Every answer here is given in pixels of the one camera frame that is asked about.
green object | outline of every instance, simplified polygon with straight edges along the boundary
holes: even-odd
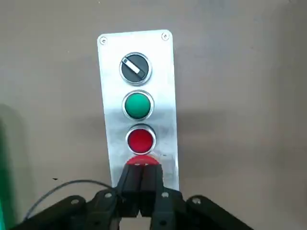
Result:
[[[0,230],[5,230],[1,203],[0,203]]]
[[[148,97],[142,93],[136,92],[128,96],[125,102],[125,110],[133,119],[142,119],[146,117],[151,108]]]

screw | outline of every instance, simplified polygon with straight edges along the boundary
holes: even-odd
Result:
[[[162,40],[167,41],[169,39],[169,34],[167,32],[163,32],[161,37],[162,37]]]
[[[100,44],[102,44],[103,46],[106,45],[107,43],[107,38],[106,37],[101,37],[100,38]]]
[[[200,205],[201,204],[201,200],[199,199],[199,198],[193,198],[192,199],[192,202],[194,203],[194,204],[196,204],[196,205]]]
[[[167,192],[163,192],[163,193],[161,194],[161,196],[162,196],[163,198],[166,198],[166,197],[168,197],[168,193],[167,193]]]
[[[111,193],[106,193],[106,194],[105,194],[105,198],[110,198],[111,196],[112,196]]]
[[[72,204],[72,205],[76,205],[76,204],[78,204],[78,203],[79,203],[79,200],[77,200],[77,199],[71,201],[71,204]]]

brushed aluminum plate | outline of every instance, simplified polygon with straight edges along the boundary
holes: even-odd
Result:
[[[165,186],[178,190],[172,34],[168,30],[102,34],[97,45],[112,185],[117,185],[124,164],[135,156],[126,135],[132,126],[143,123],[156,134],[156,145],[149,155],[162,164]],[[120,75],[121,60],[133,52],[145,55],[152,66],[151,77],[141,86],[129,84]],[[152,114],[142,122],[129,119],[123,112],[124,98],[134,90],[146,91],[154,100]]]

cable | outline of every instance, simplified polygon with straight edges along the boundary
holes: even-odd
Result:
[[[49,192],[47,192],[45,195],[43,195],[42,197],[40,197],[33,205],[32,207],[30,207],[30,209],[27,211],[25,217],[24,217],[24,221],[29,219],[29,217],[31,216],[31,214],[33,213],[34,209],[37,208],[38,205],[40,205],[40,203],[42,203],[48,196],[50,196],[51,194],[53,194],[55,191],[66,187],[68,185],[71,184],[79,184],[79,183],[91,183],[91,184],[97,184],[97,185],[101,185],[104,186],[106,188],[112,189],[117,193],[117,190],[115,188],[113,188],[112,186],[109,186],[108,184],[105,184],[103,182],[100,181],[95,181],[95,180],[74,180],[74,181],[68,181],[65,182],[63,184],[58,185],[57,187],[51,189]]]

selector switch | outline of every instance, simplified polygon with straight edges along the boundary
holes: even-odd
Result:
[[[148,58],[141,53],[130,53],[120,62],[122,78],[131,85],[145,84],[152,73],[152,66]]]

